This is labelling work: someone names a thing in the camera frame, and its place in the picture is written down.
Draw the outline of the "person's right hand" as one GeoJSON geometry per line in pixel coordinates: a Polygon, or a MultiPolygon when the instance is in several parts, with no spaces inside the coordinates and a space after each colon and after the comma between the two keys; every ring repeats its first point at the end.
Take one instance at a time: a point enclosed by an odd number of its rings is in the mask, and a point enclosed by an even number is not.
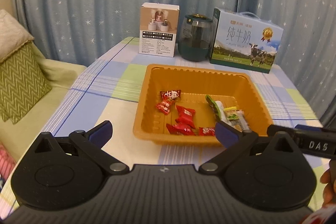
{"type": "Polygon", "coordinates": [[[325,184],[323,190],[323,206],[335,203],[335,201],[333,201],[335,198],[335,182],[331,182],[331,173],[329,169],[327,169],[321,176],[320,183],[325,184]]]}

